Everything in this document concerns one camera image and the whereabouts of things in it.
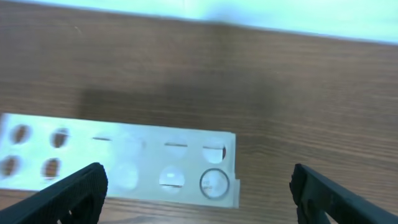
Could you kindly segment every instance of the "white tray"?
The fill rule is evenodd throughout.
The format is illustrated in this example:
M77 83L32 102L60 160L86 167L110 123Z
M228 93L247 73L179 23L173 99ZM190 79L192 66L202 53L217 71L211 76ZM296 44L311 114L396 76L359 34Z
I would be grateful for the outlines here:
M16 142L21 126L26 135ZM66 138L56 147L54 136ZM11 174L3 168L16 161ZM46 163L58 161L46 177ZM108 176L109 197L237 208L235 134L80 119L4 114L1 121L0 188L42 190L99 162Z

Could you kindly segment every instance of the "brown wooden surface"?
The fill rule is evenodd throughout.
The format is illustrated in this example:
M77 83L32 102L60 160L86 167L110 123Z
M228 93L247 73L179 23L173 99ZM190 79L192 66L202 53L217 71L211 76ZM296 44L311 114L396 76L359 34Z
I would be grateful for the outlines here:
M102 224L295 223L298 162L398 214L397 62L390 45L0 2L1 111L237 134L239 210L107 199Z

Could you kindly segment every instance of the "wooden table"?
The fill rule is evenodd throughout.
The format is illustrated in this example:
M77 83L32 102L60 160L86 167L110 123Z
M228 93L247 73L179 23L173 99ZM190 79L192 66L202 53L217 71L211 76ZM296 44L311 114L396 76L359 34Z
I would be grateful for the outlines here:
M1 111L237 134L239 210L107 199L102 224L295 223L298 162L398 214L397 62L391 45L0 2Z

